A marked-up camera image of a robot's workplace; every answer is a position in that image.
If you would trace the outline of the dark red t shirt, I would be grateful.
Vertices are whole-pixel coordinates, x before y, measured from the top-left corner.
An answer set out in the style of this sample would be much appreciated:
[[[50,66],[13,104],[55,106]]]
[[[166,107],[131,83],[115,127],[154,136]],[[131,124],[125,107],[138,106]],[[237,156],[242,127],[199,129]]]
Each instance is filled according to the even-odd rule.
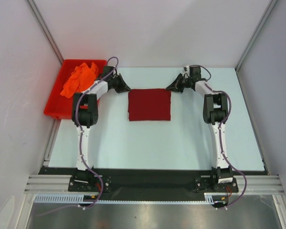
[[[132,89],[128,93],[130,121],[170,121],[171,92],[166,89]]]

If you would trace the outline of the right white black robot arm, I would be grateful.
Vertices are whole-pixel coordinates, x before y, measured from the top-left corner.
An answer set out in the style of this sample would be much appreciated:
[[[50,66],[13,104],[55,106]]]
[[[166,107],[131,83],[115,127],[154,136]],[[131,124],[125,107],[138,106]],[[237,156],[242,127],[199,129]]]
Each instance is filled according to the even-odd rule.
[[[231,113],[231,99],[226,92],[214,90],[208,84],[212,75],[201,65],[187,65],[166,90],[182,93],[185,88],[199,93],[204,99],[203,120],[211,133],[215,163],[212,166],[211,188],[222,191],[232,181],[232,166],[227,162],[225,124]]]

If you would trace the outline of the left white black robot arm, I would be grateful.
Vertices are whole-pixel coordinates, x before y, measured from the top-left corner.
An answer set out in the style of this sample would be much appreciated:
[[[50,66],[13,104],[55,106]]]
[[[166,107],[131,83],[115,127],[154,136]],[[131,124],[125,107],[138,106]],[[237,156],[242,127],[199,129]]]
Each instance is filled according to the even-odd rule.
[[[76,168],[80,171],[90,170],[94,166],[93,159],[89,156],[90,135],[99,118],[98,101],[110,90],[121,94],[130,92],[131,88],[117,67],[105,66],[103,72],[88,89],[73,96],[71,119],[77,130],[79,152]]]

